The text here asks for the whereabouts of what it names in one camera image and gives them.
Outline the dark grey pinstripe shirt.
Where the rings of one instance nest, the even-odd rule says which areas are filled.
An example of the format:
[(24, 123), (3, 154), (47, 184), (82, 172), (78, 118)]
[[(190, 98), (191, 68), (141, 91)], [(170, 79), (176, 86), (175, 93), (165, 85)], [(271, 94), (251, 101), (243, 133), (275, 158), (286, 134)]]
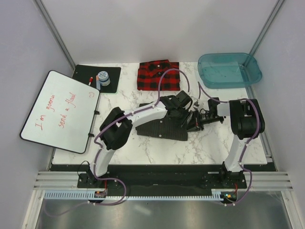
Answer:
[(181, 127), (182, 124), (176, 124), (173, 120), (166, 117), (166, 115), (164, 118), (152, 120), (136, 127), (137, 135), (187, 141), (188, 133)]

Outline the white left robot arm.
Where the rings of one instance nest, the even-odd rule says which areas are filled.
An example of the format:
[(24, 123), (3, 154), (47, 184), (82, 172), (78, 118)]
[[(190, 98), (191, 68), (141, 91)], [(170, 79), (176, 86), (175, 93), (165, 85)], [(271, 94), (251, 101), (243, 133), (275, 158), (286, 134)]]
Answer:
[(88, 182), (93, 187), (101, 187), (104, 184), (104, 174), (115, 151), (127, 143), (134, 128), (165, 117), (182, 125), (192, 103), (192, 98), (185, 91), (180, 91), (177, 95), (159, 96), (156, 101), (132, 110), (113, 108), (93, 141), (99, 146), (99, 150), (90, 165), (92, 173), (88, 176)]

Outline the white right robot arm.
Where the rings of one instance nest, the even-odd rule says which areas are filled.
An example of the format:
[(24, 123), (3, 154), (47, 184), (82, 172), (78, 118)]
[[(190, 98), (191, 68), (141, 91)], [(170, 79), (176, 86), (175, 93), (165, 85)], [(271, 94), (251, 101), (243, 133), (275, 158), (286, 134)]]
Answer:
[(239, 99), (221, 102), (218, 97), (208, 100), (208, 110), (201, 112), (198, 108), (190, 111), (182, 127), (188, 132), (204, 129), (204, 125), (223, 122), (230, 117), (230, 126), (234, 134), (228, 157), (222, 164), (218, 182), (228, 188), (235, 183), (233, 173), (244, 171), (249, 143), (256, 139), (265, 130), (265, 121), (256, 99)]

